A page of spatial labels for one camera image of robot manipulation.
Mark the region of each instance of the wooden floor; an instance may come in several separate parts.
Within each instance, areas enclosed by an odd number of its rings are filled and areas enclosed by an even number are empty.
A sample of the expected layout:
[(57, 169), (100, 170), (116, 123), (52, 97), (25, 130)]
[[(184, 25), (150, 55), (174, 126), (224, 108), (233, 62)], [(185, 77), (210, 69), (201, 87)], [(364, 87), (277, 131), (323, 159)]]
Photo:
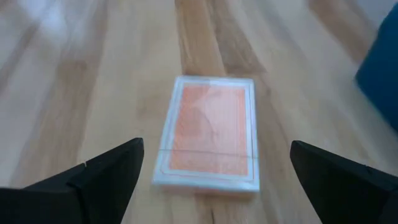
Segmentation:
[[(124, 223), (319, 223), (292, 140), (398, 175), (397, 136), (353, 82), (357, 68), (304, 0), (0, 0), (0, 185), (29, 185), (143, 137)], [(181, 74), (255, 80), (253, 200), (150, 186)]]

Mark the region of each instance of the wood grain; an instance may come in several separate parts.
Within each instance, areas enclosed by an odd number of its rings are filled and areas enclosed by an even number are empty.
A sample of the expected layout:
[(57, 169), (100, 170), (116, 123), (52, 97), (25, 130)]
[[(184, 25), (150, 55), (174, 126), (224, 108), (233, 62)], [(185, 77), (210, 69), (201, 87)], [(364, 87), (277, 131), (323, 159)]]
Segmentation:
[[(351, 41), (371, 34), (336, 38), (308, 2), (54, 0), (46, 8), (50, 1), (2, 1), (1, 186), (23, 187), (143, 137), (123, 223), (320, 223), (290, 163), (291, 141), (398, 175), (397, 134), (352, 81), (365, 47)], [(358, 15), (343, 12), (350, 27), (364, 29)], [(181, 74), (255, 81), (261, 192), (254, 198), (151, 186)]]
[(0, 10), (4, 8), (11, 0), (1, 0), (0, 1)]
[(310, 0), (310, 9), (341, 42), (353, 60), (361, 63), (376, 35), (376, 28), (350, 0)]
[(224, 65), (205, 1), (176, 0), (184, 74), (223, 75)]

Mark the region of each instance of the blue fabric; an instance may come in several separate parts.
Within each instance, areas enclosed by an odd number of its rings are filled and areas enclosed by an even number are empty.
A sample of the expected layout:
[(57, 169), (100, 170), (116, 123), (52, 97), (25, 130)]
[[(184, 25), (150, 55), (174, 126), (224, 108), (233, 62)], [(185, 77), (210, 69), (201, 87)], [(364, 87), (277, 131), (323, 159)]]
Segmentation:
[(356, 74), (356, 81), (398, 132), (398, 4), (381, 24), (377, 39)]

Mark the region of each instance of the plastic wrap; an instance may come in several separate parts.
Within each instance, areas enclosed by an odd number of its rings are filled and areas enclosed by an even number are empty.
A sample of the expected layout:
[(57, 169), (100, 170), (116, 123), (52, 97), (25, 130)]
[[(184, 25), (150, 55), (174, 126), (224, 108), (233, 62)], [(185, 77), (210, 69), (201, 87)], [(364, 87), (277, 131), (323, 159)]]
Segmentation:
[(176, 79), (153, 183), (201, 192), (259, 191), (253, 80)]

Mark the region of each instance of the blue object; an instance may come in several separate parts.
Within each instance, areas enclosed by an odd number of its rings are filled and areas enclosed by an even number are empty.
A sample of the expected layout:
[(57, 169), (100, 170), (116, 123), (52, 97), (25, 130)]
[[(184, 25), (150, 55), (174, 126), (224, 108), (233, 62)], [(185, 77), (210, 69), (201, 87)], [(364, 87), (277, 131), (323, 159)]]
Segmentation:
[(398, 4), (381, 24), (377, 39), (356, 74), (356, 81), (398, 132)]

